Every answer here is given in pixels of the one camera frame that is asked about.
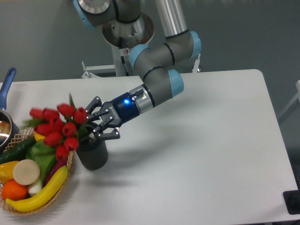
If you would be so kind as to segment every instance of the blue pot handle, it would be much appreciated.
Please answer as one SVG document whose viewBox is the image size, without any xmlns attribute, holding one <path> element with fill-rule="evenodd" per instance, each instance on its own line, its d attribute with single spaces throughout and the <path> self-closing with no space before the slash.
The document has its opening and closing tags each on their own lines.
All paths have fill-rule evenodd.
<svg viewBox="0 0 300 225">
<path fill-rule="evenodd" d="M 10 88 L 11 83 L 14 80 L 16 72 L 17 72 L 16 68 L 10 68 L 8 70 L 5 80 L 2 84 L 2 87 L 0 89 L 0 108 L 1 109 L 6 109 L 6 99 L 7 99 L 7 95 L 8 95 L 8 90 Z"/>
</svg>

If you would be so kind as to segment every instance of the green vegetable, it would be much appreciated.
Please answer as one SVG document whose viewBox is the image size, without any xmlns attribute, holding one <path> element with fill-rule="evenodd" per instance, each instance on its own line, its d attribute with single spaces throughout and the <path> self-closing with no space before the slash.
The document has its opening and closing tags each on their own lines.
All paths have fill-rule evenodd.
<svg viewBox="0 0 300 225">
<path fill-rule="evenodd" d="M 14 147 L 10 148 L 10 150 L 4 152 L 0 156 L 0 164 L 11 161 L 21 161 L 25 158 L 28 148 L 34 145 L 35 143 L 36 139 L 34 137 L 29 137 L 19 142 Z"/>
<path fill-rule="evenodd" d="M 40 169 L 40 179 L 44 182 L 47 174 L 56 163 L 56 149 L 44 144 L 44 140 L 39 140 L 26 154 L 26 159 L 37 162 Z"/>
</svg>

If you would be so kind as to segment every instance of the wicker basket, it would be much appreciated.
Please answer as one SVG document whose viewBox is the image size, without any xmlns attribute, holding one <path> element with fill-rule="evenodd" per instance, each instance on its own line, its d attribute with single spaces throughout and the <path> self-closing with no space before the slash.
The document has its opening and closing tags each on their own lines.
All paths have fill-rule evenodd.
<svg viewBox="0 0 300 225">
<path fill-rule="evenodd" d="M 28 129 L 24 129 L 21 130 L 18 134 L 16 134 L 14 136 L 14 138 L 11 139 L 11 142 L 7 145 L 7 147 L 5 148 L 4 151 L 9 150 L 11 147 L 15 146 L 17 143 L 19 143 L 20 141 L 31 137 L 34 135 L 34 132 L 32 130 L 32 128 L 28 128 Z M 5 201 L 2 199 L 1 195 L 0 195 L 0 207 L 4 210 L 7 211 L 9 213 L 12 213 L 14 215 L 18 215 L 18 216 L 28 216 L 28 215 L 32 215 L 38 212 L 43 211 L 44 209 L 48 208 L 53 202 L 55 202 L 55 200 L 59 197 L 59 195 L 61 194 L 62 190 L 64 189 L 68 178 L 70 176 L 70 170 L 72 168 L 72 162 L 73 162 L 73 152 L 70 152 L 69 157 L 68 157 L 68 161 L 67 161 L 67 168 L 68 168 L 68 174 L 67 174 L 67 178 L 65 180 L 65 182 L 63 183 L 63 185 L 61 186 L 61 188 L 58 190 L 58 192 L 54 195 L 54 197 L 48 202 L 46 203 L 44 206 L 33 210 L 33 211 L 29 211 L 29 212 L 19 212 L 17 210 L 15 210 L 14 208 L 12 208 L 11 206 L 5 204 Z M 0 194 L 2 192 L 2 187 L 3 187 L 3 183 L 0 182 Z"/>
</svg>

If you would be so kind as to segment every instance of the saucepan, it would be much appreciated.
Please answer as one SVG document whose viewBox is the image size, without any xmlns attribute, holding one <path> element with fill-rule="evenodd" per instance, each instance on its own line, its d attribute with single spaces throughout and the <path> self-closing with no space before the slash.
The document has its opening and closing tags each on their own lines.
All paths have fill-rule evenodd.
<svg viewBox="0 0 300 225">
<path fill-rule="evenodd" d="M 0 89 L 0 155 L 10 140 L 19 132 L 19 128 L 6 112 L 8 90 L 15 77 L 17 70 L 10 68 Z"/>
</svg>

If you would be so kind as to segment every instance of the purple eggplant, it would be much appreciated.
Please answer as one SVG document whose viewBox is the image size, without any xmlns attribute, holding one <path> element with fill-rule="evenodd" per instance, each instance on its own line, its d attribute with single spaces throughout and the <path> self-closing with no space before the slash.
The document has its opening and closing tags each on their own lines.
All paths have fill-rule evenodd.
<svg viewBox="0 0 300 225">
<path fill-rule="evenodd" d="M 45 179 L 45 185 L 49 182 L 51 177 L 55 174 L 56 171 L 58 171 L 59 168 L 63 167 L 64 165 L 67 165 L 67 159 L 59 159 L 51 169 L 50 173 L 46 176 Z"/>
</svg>

